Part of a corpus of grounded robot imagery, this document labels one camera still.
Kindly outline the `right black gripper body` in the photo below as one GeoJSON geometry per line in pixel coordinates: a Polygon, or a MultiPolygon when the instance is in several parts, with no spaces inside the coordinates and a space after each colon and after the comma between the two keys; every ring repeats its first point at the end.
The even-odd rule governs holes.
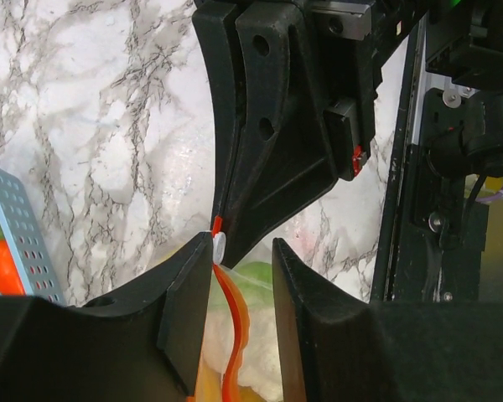
{"type": "MultiPolygon", "coordinates": [[[[254,2],[227,1],[241,14],[254,2]]],[[[424,1],[265,1],[303,8],[314,31],[327,106],[322,117],[335,173],[354,179],[370,155],[375,135],[373,103],[381,68],[427,12],[424,1]]],[[[243,124],[246,83],[243,62],[243,124]]]]}

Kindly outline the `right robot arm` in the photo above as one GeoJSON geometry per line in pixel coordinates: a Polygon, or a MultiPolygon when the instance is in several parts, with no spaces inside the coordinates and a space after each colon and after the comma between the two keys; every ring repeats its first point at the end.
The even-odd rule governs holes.
{"type": "Polygon", "coordinates": [[[503,175],[503,1],[198,1],[215,119],[213,218],[233,267],[365,166],[381,70],[426,29],[428,73],[474,94],[438,126],[443,176],[503,175]]]}

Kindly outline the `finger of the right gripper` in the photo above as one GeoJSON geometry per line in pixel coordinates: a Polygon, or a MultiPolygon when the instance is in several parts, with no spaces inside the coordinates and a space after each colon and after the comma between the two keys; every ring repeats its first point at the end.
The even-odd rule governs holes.
{"type": "Polygon", "coordinates": [[[230,268],[337,180],[322,117],[324,81],[303,8],[254,2],[237,18],[236,31],[246,122],[224,212],[230,268]]]}
{"type": "Polygon", "coordinates": [[[243,62],[236,19],[241,11],[227,1],[197,1],[194,30],[210,85],[215,123],[215,193],[212,218],[229,231],[230,189],[243,124],[243,62]]]}

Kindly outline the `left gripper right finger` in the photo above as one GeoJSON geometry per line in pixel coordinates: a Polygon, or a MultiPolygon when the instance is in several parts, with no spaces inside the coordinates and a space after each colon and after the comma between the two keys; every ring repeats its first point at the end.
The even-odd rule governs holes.
{"type": "Polygon", "coordinates": [[[503,302],[366,303],[272,244],[286,401],[503,401],[503,302]]]}

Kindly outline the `blue plastic basket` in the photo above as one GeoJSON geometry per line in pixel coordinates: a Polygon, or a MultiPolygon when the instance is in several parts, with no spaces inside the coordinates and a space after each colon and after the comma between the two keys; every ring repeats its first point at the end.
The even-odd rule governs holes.
{"type": "Polygon", "coordinates": [[[64,294],[24,186],[1,168],[0,229],[24,293],[64,305],[64,294]]]}

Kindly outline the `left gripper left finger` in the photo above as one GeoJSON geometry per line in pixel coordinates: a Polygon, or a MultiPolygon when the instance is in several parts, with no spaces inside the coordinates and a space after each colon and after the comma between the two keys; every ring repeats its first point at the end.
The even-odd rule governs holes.
{"type": "Polygon", "coordinates": [[[0,401],[184,401],[193,395],[212,238],[83,307],[0,296],[0,401]]]}

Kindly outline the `white cauliflower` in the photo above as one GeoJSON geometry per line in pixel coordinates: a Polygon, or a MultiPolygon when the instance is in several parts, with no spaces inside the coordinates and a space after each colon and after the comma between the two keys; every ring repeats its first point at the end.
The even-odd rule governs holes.
{"type": "MultiPolygon", "coordinates": [[[[249,340],[243,353],[238,385],[242,401],[282,401],[283,386],[272,292],[272,266],[248,262],[228,271],[243,295],[250,318],[249,340]]],[[[216,279],[210,287],[198,401],[221,401],[222,376],[231,356],[233,323],[216,279]]]]}

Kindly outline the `clear zip top bag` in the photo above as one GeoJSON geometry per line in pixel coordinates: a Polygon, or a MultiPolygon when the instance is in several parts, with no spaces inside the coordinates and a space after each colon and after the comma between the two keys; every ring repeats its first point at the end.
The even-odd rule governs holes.
{"type": "MultiPolygon", "coordinates": [[[[228,253],[228,241],[226,239],[226,234],[223,230],[218,228],[221,223],[220,220],[214,221],[212,224],[212,237],[214,241],[213,250],[213,268],[210,277],[210,286],[213,279],[216,279],[223,295],[226,298],[227,305],[230,309],[231,319],[233,323],[233,346],[231,350],[231,356],[226,365],[226,370],[222,376],[221,385],[221,401],[242,401],[240,398],[238,377],[239,370],[243,362],[243,353],[249,340],[249,327],[250,318],[248,314],[248,307],[246,301],[241,294],[238,286],[229,277],[228,271],[236,268],[239,265],[244,265],[248,262],[265,262],[272,265],[271,262],[267,260],[266,249],[261,248],[259,251],[252,252],[249,256],[241,260],[234,268],[229,269],[222,264],[222,257],[226,256],[228,253]]],[[[189,401],[198,401],[196,399],[196,387],[198,382],[198,377],[200,373],[200,363],[202,360],[202,351],[204,345],[204,335],[202,340],[202,348],[198,363],[198,372],[195,381],[195,389],[193,394],[188,396],[189,401]]]]}

